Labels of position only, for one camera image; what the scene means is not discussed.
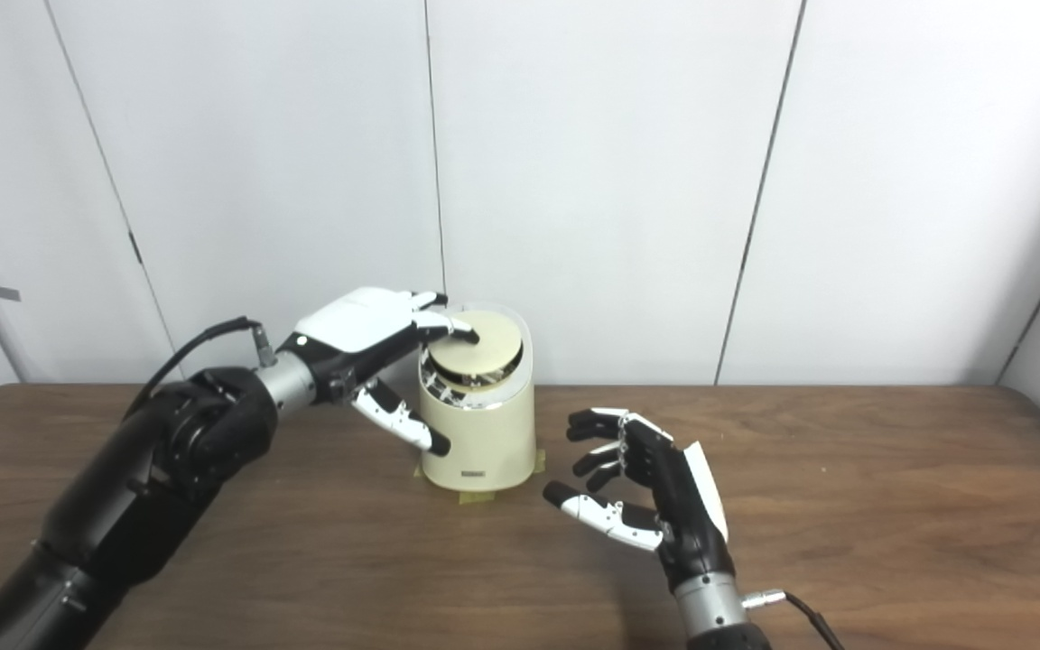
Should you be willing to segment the white and black right hand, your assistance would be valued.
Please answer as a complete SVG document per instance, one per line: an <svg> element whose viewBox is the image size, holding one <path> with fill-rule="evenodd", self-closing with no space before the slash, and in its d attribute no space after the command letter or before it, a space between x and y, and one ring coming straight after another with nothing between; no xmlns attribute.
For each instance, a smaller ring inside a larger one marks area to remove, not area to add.
<svg viewBox="0 0 1040 650"><path fill-rule="evenodd" d="M669 591L704 576L736 576L728 550L725 506L702 447L678 447L670 433L635 412L593 407L567 417L569 441L602 440L574 462L582 491L550 480L543 496L575 521L616 542L654 553ZM601 495L615 478L649 490L653 506Z"/></svg>

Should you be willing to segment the white and black left hand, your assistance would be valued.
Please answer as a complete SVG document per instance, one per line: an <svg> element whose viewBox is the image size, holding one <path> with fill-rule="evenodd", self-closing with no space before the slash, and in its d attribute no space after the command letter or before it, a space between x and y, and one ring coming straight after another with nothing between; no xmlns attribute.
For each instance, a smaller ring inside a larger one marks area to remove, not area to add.
<svg viewBox="0 0 1040 650"><path fill-rule="evenodd" d="M431 428L380 374L434 341L476 345L473 326L438 309L440 292L362 287L294 324L277 350L276 365L260 373L277 407L350 404L372 423L436 457L450 440Z"/></svg>

